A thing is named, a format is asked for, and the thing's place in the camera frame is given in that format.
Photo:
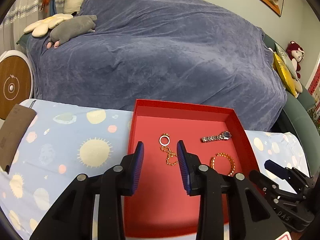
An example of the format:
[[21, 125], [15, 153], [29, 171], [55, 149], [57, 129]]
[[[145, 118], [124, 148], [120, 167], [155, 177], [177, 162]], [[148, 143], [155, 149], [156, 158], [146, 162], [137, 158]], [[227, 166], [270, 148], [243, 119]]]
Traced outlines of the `silver wristwatch blue dial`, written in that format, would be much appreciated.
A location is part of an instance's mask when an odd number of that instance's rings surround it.
[[202, 137], [200, 141], [202, 143], [212, 142], [212, 141], [221, 141], [221, 140], [229, 140], [231, 139], [232, 135], [229, 131], [223, 131], [218, 135], [211, 135], [208, 137]]

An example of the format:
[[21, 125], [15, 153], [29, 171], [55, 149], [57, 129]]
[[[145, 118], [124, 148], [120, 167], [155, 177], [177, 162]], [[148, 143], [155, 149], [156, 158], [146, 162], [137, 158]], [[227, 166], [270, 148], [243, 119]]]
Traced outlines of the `light blue planet-print cloth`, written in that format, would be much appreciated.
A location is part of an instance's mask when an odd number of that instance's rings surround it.
[[[28, 99], [22, 102], [36, 116], [26, 130], [9, 174], [1, 173], [1, 209], [5, 220], [22, 238], [29, 239], [41, 219], [74, 178], [103, 174], [120, 164], [129, 150], [133, 113], [93, 109]], [[272, 160], [295, 167], [306, 175], [309, 168], [298, 139], [292, 133], [246, 131], [258, 169], [291, 191], [288, 182], [264, 167]], [[127, 239], [195, 239], [196, 232], [177, 237]]]

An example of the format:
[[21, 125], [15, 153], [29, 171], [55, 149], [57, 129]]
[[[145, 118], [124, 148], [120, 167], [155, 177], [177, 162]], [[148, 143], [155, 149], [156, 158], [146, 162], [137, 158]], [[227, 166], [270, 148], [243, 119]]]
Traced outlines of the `red shallow cardboard tray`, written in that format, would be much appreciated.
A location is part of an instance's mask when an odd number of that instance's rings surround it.
[[225, 176], [258, 169], [246, 132], [230, 108], [138, 99], [129, 150], [141, 142], [142, 169], [124, 200], [125, 235], [166, 238], [195, 233], [199, 221], [199, 166]]

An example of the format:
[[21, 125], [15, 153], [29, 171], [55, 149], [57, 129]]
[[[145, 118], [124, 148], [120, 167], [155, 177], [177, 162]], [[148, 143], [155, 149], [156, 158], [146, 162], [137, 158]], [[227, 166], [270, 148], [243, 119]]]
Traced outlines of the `gold satin pillow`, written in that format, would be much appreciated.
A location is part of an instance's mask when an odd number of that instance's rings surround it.
[[298, 96], [298, 93], [296, 91], [295, 83], [293, 81], [291, 73], [283, 60], [275, 51], [273, 52], [273, 67], [278, 73], [285, 88], [296, 98]]

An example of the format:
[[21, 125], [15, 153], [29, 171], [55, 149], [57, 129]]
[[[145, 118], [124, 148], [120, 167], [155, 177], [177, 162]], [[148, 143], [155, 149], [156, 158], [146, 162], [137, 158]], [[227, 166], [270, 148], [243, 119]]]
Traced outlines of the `brown flat pouch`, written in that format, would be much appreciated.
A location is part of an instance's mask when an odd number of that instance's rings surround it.
[[1, 168], [9, 174], [17, 148], [31, 122], [36, 116], [32, 108], [16, 104], [1, 127]]

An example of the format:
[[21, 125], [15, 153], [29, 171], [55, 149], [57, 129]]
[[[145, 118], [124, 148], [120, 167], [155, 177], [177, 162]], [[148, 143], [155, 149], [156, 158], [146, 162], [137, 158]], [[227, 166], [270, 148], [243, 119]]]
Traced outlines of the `silver grey pillow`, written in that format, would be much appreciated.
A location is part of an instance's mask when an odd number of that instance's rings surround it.
[[292, 60], [289, 58], [289, 55], [287, 54], [287, 52], [279, 44], [275, 43], [275, 48], [276, 48], [277, 54], [282, 59], [282, 61], [285, 63], [288, 70], [290, 71], [292, 77], [295, 80], [298, 80], [298, 76], [296, 73], [297, 64], [292, 62]]

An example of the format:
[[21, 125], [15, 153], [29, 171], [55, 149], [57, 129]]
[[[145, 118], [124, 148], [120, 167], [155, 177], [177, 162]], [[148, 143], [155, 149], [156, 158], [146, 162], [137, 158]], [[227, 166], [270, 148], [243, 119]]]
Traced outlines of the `red monkey plush toy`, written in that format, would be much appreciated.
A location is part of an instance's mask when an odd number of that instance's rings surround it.
[[298, 79], [300, 79], [300, 62], [304, 59], [304, 50], [295, 41], [290, 41], [287, 45], [286, 52], [294, 66]]

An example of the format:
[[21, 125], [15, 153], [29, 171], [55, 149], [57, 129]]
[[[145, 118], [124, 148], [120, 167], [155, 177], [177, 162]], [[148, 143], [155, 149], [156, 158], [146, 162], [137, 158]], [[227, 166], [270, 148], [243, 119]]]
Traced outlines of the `round wooden-top side table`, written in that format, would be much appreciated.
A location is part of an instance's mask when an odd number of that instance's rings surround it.
[[1, 55], [1, 119], [7, 118], [11, 109], [33, 96], [33, 72], [27, 56], [17, 50]]

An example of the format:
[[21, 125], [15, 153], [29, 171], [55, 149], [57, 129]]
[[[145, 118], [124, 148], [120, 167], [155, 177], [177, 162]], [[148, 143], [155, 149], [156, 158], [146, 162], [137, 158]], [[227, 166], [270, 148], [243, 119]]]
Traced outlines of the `blue-grey velvet bed cover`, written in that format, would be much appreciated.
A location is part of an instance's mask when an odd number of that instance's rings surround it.
[[232, 108], [243, 127], [268, 131], [287, 101], [264, 32], [203, 0], [84, 0], [95, 32], [27, 55], [38, 99], [131, 111], [137, 99]]

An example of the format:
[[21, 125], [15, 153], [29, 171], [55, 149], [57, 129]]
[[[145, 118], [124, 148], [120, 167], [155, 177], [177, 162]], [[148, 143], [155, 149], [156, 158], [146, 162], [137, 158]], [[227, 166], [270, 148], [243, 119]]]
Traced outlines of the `grey plush toy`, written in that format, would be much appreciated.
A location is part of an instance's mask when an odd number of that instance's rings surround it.
[[96, 20], [96, 15], [81, 15], [63, 21], [50, 32], [47, 49], [57, 48], [79, 35], [94, 33]]

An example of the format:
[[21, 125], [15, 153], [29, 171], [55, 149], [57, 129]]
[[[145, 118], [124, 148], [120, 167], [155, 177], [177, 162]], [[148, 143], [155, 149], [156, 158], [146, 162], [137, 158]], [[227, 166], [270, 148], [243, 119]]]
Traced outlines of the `cream flower-shaped cushion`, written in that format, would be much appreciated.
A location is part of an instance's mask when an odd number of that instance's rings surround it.
[[33, 37], [43, 37], [48, 33], [48, 30], [54, 29], [63, 21], [73, 18], [71, 14], [55, 14], [43, 20], [38, 20], [23, 30], [24, 34], [31, 33]]

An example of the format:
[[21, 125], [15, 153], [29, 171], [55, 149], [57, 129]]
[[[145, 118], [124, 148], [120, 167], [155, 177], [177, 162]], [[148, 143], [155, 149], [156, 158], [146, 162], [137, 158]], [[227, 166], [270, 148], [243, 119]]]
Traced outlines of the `white sheer curtain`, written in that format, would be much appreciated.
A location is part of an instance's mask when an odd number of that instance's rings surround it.
[[41, 11], [41, 0], [16, 0], [1, 23], [1, 53], [7, 50], [24, 49], [16, 42], [28, 25], [49, 17]]

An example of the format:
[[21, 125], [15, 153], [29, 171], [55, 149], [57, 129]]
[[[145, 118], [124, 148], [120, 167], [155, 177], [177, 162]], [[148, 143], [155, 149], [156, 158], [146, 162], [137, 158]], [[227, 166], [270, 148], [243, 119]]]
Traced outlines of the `green bed frame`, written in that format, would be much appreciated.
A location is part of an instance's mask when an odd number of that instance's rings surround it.
[[309, 172], [313, 176], [319, 170], [319, 132], [310, 116], [315, 100], [303, 91], [294, 97], [289, 91], [287, 101], [267, 129], [269, 132], [290, 132], [297, 137], [306, 156]]

